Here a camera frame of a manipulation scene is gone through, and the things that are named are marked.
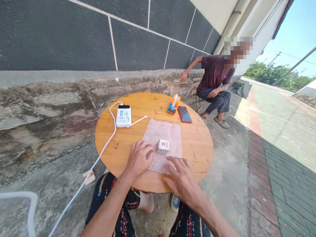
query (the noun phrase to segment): person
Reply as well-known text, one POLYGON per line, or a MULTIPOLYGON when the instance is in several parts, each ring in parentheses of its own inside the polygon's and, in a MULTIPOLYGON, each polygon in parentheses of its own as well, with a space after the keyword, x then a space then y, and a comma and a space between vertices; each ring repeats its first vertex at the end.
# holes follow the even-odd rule
MULTIPOLYGON (((123 173, 118 178, 107 173, 98 180, 81 237, 136 236, 128 209, 138 208, 150 213, 154 204, 153 194, 131 186, 148 170, 153 161, 152 152, 150 143, 136 142, 123 173)), ((237 237, 238 234, 193 179, 189 163, 176 157, 167 157, 167 160, 175 168, 165 165, 171 177, 163 180, 181 200, 170 236, 210 236, 211 231, 214 237, 237 237)))
POLYGON ((227 91, 231 78, 235 73, 234 66, 244 58, 250 48, 250 42, 239 42, 238 46, 233 47, 230 55, 212 55, 196 57, 189 67, 182 73, 181 82, 187 80, 190 70, 201 63, 201 68, 205 69, 202 81, 197 87, 197 96, 211 103, 207 109, 200 114, 206 120, 206 115, 211 114, 217 109, 217 116, 214 120, 223 128, 229 129, 230 126, 224 119, 224 113, 229 112, 230 92, 227 91))

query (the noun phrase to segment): phone screen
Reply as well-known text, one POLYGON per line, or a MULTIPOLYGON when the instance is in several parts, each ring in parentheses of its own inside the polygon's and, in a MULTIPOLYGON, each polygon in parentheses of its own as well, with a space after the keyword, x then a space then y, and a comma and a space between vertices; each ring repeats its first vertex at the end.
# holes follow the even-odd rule
POLYGON ((182 122, 190 122, 190 123, 192 122, 192 119, 186 107, 178 106, 178 110, 179 110, 182 122))
POLYGON ((130 105, 119 105, 118 108, 119 109, 129 109, 129 108, 131 108, 131 106, 130 105))

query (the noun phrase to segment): maroon shirt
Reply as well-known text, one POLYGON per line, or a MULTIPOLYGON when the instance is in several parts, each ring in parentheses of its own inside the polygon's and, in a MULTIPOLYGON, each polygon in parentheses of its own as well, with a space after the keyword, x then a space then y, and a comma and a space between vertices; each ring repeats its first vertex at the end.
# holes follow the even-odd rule
POLYGON ((235 68, 224 68, 224 56, 212 55, 202 58, 202 69, 205 69, 204 76, 197 92, 202 88, 216 89, 223 83, 229 84, 231 77, 235 73, 235 68))

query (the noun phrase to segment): white power bank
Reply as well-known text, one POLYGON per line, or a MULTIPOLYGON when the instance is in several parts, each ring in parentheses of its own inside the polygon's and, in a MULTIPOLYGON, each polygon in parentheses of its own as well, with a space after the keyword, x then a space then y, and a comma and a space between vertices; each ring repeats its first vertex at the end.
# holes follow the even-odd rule
POLYGON ((132 125, 130 105, 119 105, 116 114, 116 127, 129 127, 132 125))

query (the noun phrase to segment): hand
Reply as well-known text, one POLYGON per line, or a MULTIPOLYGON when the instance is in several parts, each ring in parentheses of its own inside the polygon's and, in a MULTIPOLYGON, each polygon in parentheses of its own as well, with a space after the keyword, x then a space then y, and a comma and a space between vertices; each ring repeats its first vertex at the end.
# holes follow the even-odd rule
POLYGON ((191 209, 197 210, 200 204, 198 198, 203 197, 204 193, 193 179, 193 174, 187 160, 173 156, 168 156, 167 160, 171 161, 176 169, 170 164, 165 164, 165 168, 171 174, 173 181, 169 178, 163 178, 163 180, 177 198, 191 209))
POLYGON ((149 142, 139 141, 132 145, 124 173, 135 181, 145 173, 151 165, 154 155, 154 148, 149 142))
POLYGON ((185 82, 187 80, 188 73, 184 71, 180 77, 180 82, 185 82))
POLYGON ((214 98, 215 96, 217 96, 217 94, 219 93, 220 91, 219 91, 219 89, 218 88, 216 88, 216 89, 214 89, 214 90, 212 90, 209 94, 208 94, 208 98, 214 98))

